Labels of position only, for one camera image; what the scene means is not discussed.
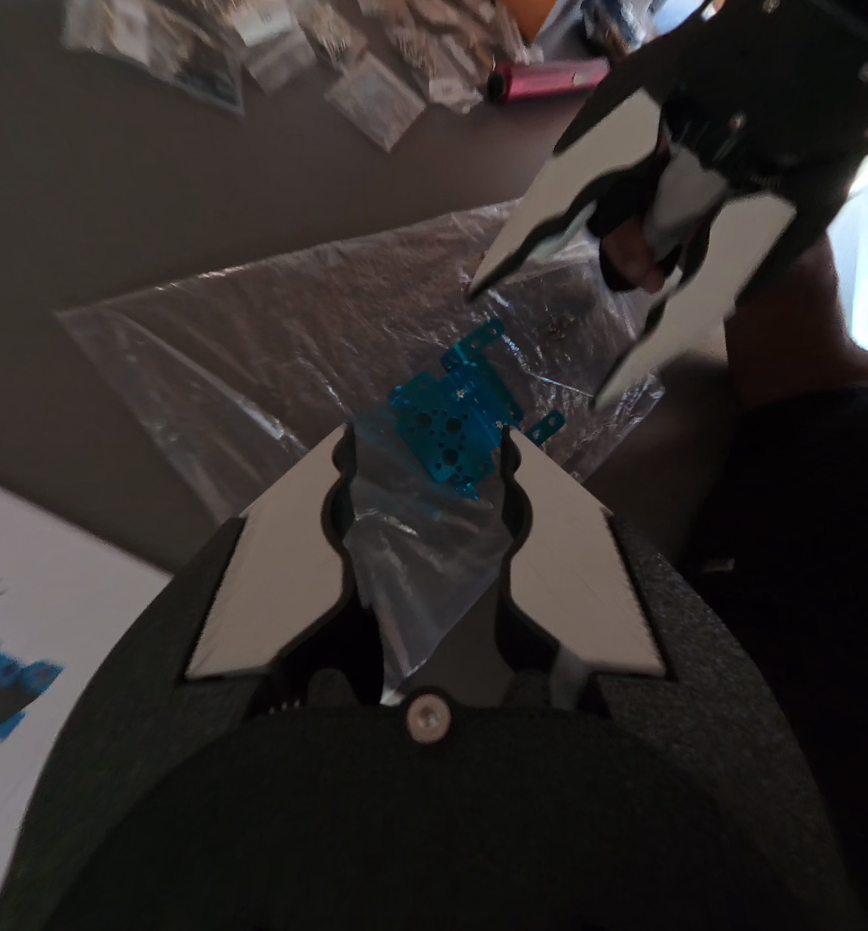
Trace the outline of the magenta metal cylinder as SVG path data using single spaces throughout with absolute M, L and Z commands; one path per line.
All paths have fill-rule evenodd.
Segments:
M 539 64 L 496 64 L 485 86 L 486 99 L 504 105 L 591 91 L 609 73 L 604 58 Z

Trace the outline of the person's right hand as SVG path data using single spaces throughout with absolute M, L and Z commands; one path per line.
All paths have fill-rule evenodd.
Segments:
M 684 247 L 658 257 L 645 234 L 645 225 L 652 219 L 653 208 L 644 215 L 625 220 L 600 240 L 600 271 L 607 288 L 613 293 L 641 290 L 658 293 L 679 264 Z

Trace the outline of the blue metal bracket assembly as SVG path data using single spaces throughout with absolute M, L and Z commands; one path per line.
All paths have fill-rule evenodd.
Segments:
M 504 322 L 487 319 L 441 355 L 439 375 L 421 371 L 389 395 L 396 435 L 433 482 L 469 502 L 480 500 L 481 485 L 496 472 L 508 428 L 544 447 L 567 425 L 557 407 L 527 421 L 492 359 L 506 340 Z

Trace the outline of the dark grey desk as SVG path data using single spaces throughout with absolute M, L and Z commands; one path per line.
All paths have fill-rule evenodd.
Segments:
M 435 108 L 391 155 L 321 65 L 245 117 L 63 49 L 60 2 L 0 2 L 0 485 L 161 570 L 205 512 L 54 312 L 527 188 L 584 96 Z

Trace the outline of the large clear plastic bag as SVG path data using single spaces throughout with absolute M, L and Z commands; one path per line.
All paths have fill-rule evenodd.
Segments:
M 433 482 L 395 433 L 389 395 L 487 319 L 492 359 L 527 421 L 559 408 L 545 445 L 587 479 L 663 396 L 657 376 L 604 410 L 594 395 L 645 299 L 603 289 L 586 237 L 474 303 L 474 267 L 515 202 L 205 273 L 60 314 L 88 359 L 216 522 L 235 516 L 340 425 L 358 471 L 346 542 L 380 622 L 387 690 L 429 660 L 498 575 L 508 534 L 495 472 L 480 500 Z M 546 337 L 556 318 L 564 337 Z

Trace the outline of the pile of small screw bags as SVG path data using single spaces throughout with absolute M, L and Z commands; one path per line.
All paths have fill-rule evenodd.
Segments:
M 370 50 L 340 2 L 63 2 L 65 48 L 134 67 L 190 98 L 244 112 L 243 78 L 276 95 L 328 65 L 325 100 L 390 152 L 429 106 L 466 115 L 499 64 L 542 64 L 502 2 L 360 1 L 406 68 Z

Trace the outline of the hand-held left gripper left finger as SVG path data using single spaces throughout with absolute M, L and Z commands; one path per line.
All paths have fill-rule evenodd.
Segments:
M 378 705 L 378 621 L 358 592 L 345 545 L 356 436 L 342 425 L 259 495 L 221 575 L 187 681 L 265 677 L 280 705 L 304 704 L 312 679 L 336 670 L 360 705 Z

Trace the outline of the white instruction booklet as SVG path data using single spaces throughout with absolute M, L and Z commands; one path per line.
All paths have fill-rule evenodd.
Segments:
M 170 578 L 0 488 L 0 886 L 73 705 Z

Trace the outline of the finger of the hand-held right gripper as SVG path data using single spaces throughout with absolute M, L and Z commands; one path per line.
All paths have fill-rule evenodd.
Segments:
M 707 229 L 701 261 L 653 309 L 652 322 L 598 389 L 595 408 L 612 406 L 725 319 L 796 214 L 796 207 L 779 196 L 726 201 Z
M 603 239 L 625 220 L 646 215 L 668 154 L 663 105 L 637 89 L 544 163 L 484 253 L 468 301 L 583 234 Z

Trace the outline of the person's black clothing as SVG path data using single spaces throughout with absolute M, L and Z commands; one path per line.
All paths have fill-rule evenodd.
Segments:
M 742 414 L 680 570 L 769 683 L 868 911 L 868 383 Z

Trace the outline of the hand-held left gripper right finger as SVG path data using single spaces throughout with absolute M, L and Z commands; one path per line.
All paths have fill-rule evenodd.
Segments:
M 599 675 L 668 674 L 612 515 L 526 435 L 503 432 L 499 653 L 544 682 L 550 707 L 607 711 Z

